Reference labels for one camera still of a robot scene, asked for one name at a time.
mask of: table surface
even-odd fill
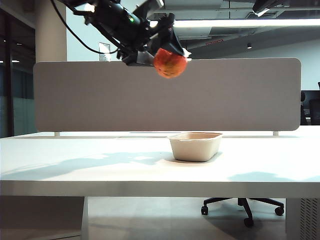
[[[224,132],[207,162],[175,160],[165,133],[41,132],[0,139],[11,196],[320,197],[320,126]]]

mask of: chair base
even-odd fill
[[[216,202],[224,201],[227,199],[231,199],[231,197],[211,197],[209,199],[204,200],[203,206],[201,208],[201,214],[208,215],[209,210],[208,210],[207,204],[216,203]],[[274,210],[275,214],[277,214],[278,216],[282,216],[282,214],[284,214],[284,212],[285,212],[285,206],[282,202],[279,202],[279,201],[276,201],[276,200],[273,200],[270,198],[249,198],[249,199],[263,202],[266,204],[272,204],[272,205],[278,206]],[[252,212],[249,207],[247,199],[246,198],[238,198],[238,205],[243,206],[246,214],[248,215],[248,218],[245,218],[243,221],[244,225],[248,228],[252,227],[254,225],[254,219],[253,219],[253,215],[252,215]]]

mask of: ventilation grille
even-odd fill
[[[318,199],[301,198],[300,202],[300,240],[318,240]]]

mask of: paper container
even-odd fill
[[[219,150],[222,133],[186,132],[168,136],[173,156],[177,160],[205,162]]]

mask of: caster wheel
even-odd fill
[[[206,205],[201,207],[201,214],[208,215],[208,207]]]
[[[275,214],[277,214],[278,216],[282,216],[285,213],[285,210],[278,206],[275,210],[274,210]]]
[[[250,228],[254,225],[254,221],[250,218],[246,218],[243,220],[244,222],[244,225],[247,227],[247,228]]]

